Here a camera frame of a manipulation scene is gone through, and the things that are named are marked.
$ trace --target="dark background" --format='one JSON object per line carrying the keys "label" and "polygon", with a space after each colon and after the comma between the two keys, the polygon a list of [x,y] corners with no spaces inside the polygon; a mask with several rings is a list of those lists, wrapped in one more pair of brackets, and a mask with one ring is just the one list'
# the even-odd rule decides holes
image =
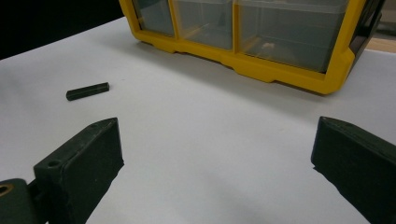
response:
{"label": "dark background", "polygon": [[118,0],[3,0],[0,60],[122,16]]}

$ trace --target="yellow organizer case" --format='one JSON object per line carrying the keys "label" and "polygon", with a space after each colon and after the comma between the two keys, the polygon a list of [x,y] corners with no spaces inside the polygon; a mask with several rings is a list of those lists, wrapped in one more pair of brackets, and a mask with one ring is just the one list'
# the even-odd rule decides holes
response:
{"label": "yellow organizer case", "polygon": [[136,39],[265,82],[339,90],[384,0],[120,0]]}

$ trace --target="transparent compartment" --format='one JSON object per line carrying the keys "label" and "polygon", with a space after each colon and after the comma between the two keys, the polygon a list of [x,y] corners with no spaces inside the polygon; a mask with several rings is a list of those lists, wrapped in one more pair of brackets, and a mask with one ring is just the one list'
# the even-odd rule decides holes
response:
{"label": "transparent compartment", "polygon": [[233,48],[232,0],[173,0],[181,38],[220,49]]}
{"label": "transparent compartment", "polygon": [[247,55],[326,72],[348,0],[238,0]]}
{"label": "transparent compartment", "polygon": [[133,3],[142,30],[175,35],[167,0],[133,0]]}

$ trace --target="yellow frame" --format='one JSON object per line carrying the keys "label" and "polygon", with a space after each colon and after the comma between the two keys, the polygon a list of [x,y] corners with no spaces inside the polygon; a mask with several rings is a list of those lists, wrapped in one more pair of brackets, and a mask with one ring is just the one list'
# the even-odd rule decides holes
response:
{"label": "yellow frame", "polygon": [[252,77],[264,82],[277,80],[309,91],[328,94],[341,89],[355,60],[355,54],[349,48],[349,44],[361,16],[365,0],[349,0],[346,14],[325,74],[250,57],[240,52],[238,49],[239,6],[236,3],[233,3],[232,50],[217,49],[180,38],[177,31],[175,6],[172,0],[168,0],[168,3],[175,30],[175,36],[173,37],[141,30],[132,0],[120,0],[122,12],[127,18],[132,34],[136,39],[150,43],[155,48],[170,53],[187,52],[217,61],[231,67],[236,73],[246,77]]}

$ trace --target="white tabletop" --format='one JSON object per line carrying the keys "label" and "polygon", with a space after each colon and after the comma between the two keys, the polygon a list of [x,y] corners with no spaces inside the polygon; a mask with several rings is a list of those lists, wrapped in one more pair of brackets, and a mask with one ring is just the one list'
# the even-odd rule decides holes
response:
{"label": "white tabletop", "polygon": [[[0,180],[118,117],[125,166],[88,223],[367,223],[310,161],[318,118],[396,144],[396,54],[318,96],[135,40],[124,18],[0,61]],[[68,90],[110,91],[68,102]]]}

